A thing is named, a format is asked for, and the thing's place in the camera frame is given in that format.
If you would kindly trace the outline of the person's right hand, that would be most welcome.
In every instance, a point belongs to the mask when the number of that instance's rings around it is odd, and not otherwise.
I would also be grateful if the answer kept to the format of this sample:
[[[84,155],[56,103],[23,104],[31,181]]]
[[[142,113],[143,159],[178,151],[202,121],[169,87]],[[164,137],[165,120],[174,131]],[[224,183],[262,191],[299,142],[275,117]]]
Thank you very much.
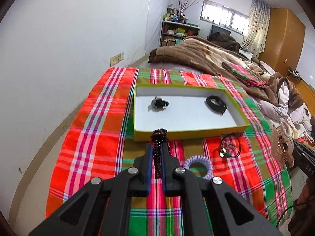
[[[314,232],[314,178],[308,178],[288,224],[290,235],[315,236]]]

